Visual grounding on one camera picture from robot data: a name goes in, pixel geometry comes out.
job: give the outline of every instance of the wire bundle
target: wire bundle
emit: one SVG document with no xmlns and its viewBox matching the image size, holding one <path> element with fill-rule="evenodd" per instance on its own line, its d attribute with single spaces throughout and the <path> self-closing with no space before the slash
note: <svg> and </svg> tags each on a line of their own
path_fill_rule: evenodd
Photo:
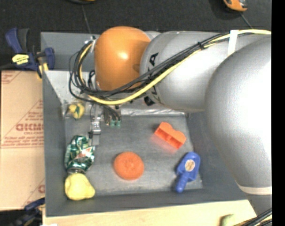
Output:
<svg viewBox="0 0 285 226">
<path fill-rule="evenodd" d="M 271 32 L 266 30 L 255 29 L 240 30 L 238 32 L 238 36 L 244 36 L 249 34 L 271 34 Z M 88 84 L 83 79 L 82 63 L 93 45 L 93 41 L 90 41 L 81 48 L 75 59 L 74 67 L 71 70 L 71 76 L 69 80 L 70 93 L 78 99 L 101 105 L 120 105 L 125 102 L 133 101 L 134 99 L 143 96 L 147 90 L 151 89 L 161 80 L 163 80 L 169 73 L 171 73 L 174 69 L 180 66 L 185 60 L 189 59 L 191 56 L 198 53 L 199 51 L 208 48 L 209 46 L 212 46 L 219 42 L 227 41 L 229 37 L 229 32 L 221 33 L 207 40 L 199 42 L 193 46 L 190 46 L 187 49 L 165 60 L 164 62 L 158 64 L 157 66 L 155 66 L 148 72 L 142 74 L 135 80 L 111 91 L 98 91 L 91 87 L 90 79 L 91 74 L 93 72 L 90 73 L 90 79 Z M 137 83 L 140 83 L 140 85 L 136 86 L 135 88 L 131 88 Z M 86 97 L 75 95 L 71 88 L 72 84 L 78 89 L 80 89 L 80 94 L 86 94 Z M 127 94 L 128 96 L 123 99 L 113 99 L 112 96 L 117 94 Z"/>
</svg>

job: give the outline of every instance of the cardboard sheet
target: cardboard sheet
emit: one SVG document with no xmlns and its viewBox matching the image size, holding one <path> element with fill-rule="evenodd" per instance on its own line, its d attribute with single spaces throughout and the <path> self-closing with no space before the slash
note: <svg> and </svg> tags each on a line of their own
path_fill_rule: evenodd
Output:
<svg viewBox="0 0 285 226">
<path fill-rule="evenodd" d="M 42 80 L 36 72 L 2 72 L 0 113 L 0 211 L 19 210 L 45 195 Z"/>
</svg>

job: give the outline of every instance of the black cable cord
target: black cable cord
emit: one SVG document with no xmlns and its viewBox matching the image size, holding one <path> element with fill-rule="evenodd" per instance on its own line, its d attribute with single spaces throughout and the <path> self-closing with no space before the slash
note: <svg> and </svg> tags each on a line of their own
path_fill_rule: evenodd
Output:
<svg viewBox="0 0 285 226">
<path fill-rule="evenodd" d="M 229 38 L 213 41 L 213 40 L 218 39 L 218 38 L 220 38 L 224 35 L 227 35 L 227 34 L 229 34 L 229 33 L 228 32 L 227 33 L 220 33 L 220 34 L 214 35 L 213 37 L 208 38 L 202 42 L 194 44 L 193 46 L 188 47 L 187 49 L 177 53 L 176 55 L 170 57 L 169 59 L 165 60 L 164 62 L 158 64 L 157 66 L 155 66 L 154 68 L 152 68 L 148 72 L 144 73 L 143 75 L 139 76 L 135 80 L 133 80 L 133 81 L 117 88 L 117 89 L 111 90 L 111 91 L 103 91 L 103 90 L 95 91 L 94 89 L 91 89 L 90 87 L 86 86 L 86 83 L 85 83 L 85 81 L 83 81 L 83 79 L 79 80 L 79 74 L 81 73 L 82 63 L 88 54 L 88 50 L 86 51 L 85 54 L 84 54 L 84 51 L 85 51 L 85 49 L 87 49 L 88 46 L 91 45 L 92 41 L 90 41 L 85 46 L 83 46 L 83 48 L 79 51 L 79 53 L 77 55 L 77 58 L 76 58 L 75 63 L 74 63 L 74 68 L 73 68 L 72 73 L 71 73 L 71 77 L 73 77 L 73 80 L 71 80 L 71 81 L 74 81 L 75 87 L 80 89 L 81 94 L 84 93 L 84 94 L 87 94 L 90 96 L 98 96 L 99 98 L 103 98 L 103 99 L 109 99 L 108 97 L 111 97 L 112 95 L 116 95 L 116 94 L 133 93 L 133 92 L 139 90 L 140 88 L 145 87 L 148 83 L 150 83 L 153 79 L 157 78 L 166 69 L 177 64 L 179 61 L 182 61 L 183 59 L 185 59 L 187 56 L 189 56 L 193 52 L 197 51 L 198 49 L 205 49 L 205 46 L 215 44 L 218 42 L 227 41 Z M 248 34 L 252 34 L 252 33 L 246 32 L 246 33 L 239 34 L 238 36 L 244 36 L 244 35 L 248 35 Z M 141 84 L 135 88 L 130 89 L 133 85 L 135 85 L 137 83 L 141 83 Z"/>
<path fill-rule="evenodd" d="M 84 19 L 85 19 L 85 23 L 86 23 L 88 32 L 89 32 L 89 34 L 91 34 L 90 26 L 89 26 L 89 23 L 88 23 L 88 20 L 87 20 L 87 16 L 86 16 L 86 12 L 85 12 L 84 5 L 83 5 L 83 4 L 82 4 L 82 11 L 83 11 L 83 15 L 84 15 Z"/>
<path fill-rule="evenodd" d="M 132 82 L 128 83 L 128 84 L 125 84 L 124 86 L 121 86 L 115 90 L 112 90 L 112 91 L 91 91 L 87 88 L 85 88 L 85 85 L 82 84 L 82 89 L 84 89 L 84 93 L 87 93 L 89 95 L 100 95 L 100 96 L 112 96 L 113 94 L 117 94 L 117 93 L 131 93 L 133 92 L 134 90 L 130 90 L 130 91 L 126 91 L 125 89 L 135 85 L 136 83 L 138 82 L 141 82 L 141 81 L 146 81 L 144 84 L 142 84 L 141 86 L 138 86 L 135 88 L 135 90 L 138 90 L 140 88 L 142 88 L 146 83 L 148 83 L 148 81 L 150 81 L 150 79 L 145 79 L 146 76 L 156 72 L 157 70 L 160 70 L 158 73 L 156 73 L 156 75 L 159 75 L 161 74 L 163 71 L 165 71 L 166 69 L 168 69 L 169 67 L 175 65 L 176 63 L 178 63 L 179 61 L 183 60 L 185 57 L 187 57 L 188 55 L 190 55 L 192 52 L 196 51 L 199 47 L 203 48 L 203 46 L 205 44 L 207 44 L 208 42 L 212 41 L 213 39 L 216 39 L 216 38 L 219 38 L 223 35 L 226 35 L 228 33 L 225 33 L 225 34 L 217 34 L 205 41 L 203 41 L 202 43 L 199 43 L 199 44 L 195 44 L 179 53 L 177 53 L 176 55 L 172 56 L 171 58 L 167 59 L 166 61 L 162 62 L 161 64 L 159 64 L 158 66 L 154 67 L 153 69 L 149 70 L 148 72 L 146 72 L 145 74 L 139 76 L 137 79 L 133 80 Z M 78 61 L 78 65 L 82 63 L 83 59 L 84 59 L 85 56 L 82 57 L 82 60 L 81 61 Z"/>
<path fill-rule="evenodd" d="M 259 224 L 259 226 L 271 226 L 271 225 L 272 225 L 272 219 L 269 219 Z"/>
<path fill-rule="evenodd" d="M 15 66 L 13 64 L 1 65 L 0 71 L 5 70 L 5 69 L 13 69 L 13 68 L 15 68 Z"/>
<path fill-rule="evenodd" d="M 272 208 L 268 209 L 267 211 L 261 213 L 260 215 L 258 215 L 257 217 L 249 220 L 248 222 L 244 223 L 241 226 L 255 226 L 258 223 L 262 222 L 264 219 L 266 219 L 267 217 L 269 217 L 272 214 Z"/>
<path fill-rule="evenodd" d="M 243 12 L 240 12 L 240 15 L 242 17 L 242 19 L 244 20 L 244 22 L 251 28 L 253 29 L 253 27 L 250 25 L 250 23 L 248 22 L 248 20 L 245 18 L 245 16 L 243 15 Z"/>
</svg>

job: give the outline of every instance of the white cable tie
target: white cable tie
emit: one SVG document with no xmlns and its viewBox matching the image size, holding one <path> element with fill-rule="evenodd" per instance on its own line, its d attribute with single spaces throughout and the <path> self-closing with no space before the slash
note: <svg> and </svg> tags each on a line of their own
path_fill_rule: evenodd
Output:
<svg viewBox="0 0 285 226">
<path fill-rule="evenodd" d="M 235 52 L 237 38 L 238 38 L 238 30 L 231 30 L 228 42 L 228 56 L 232 55 Z"/>
</svg>

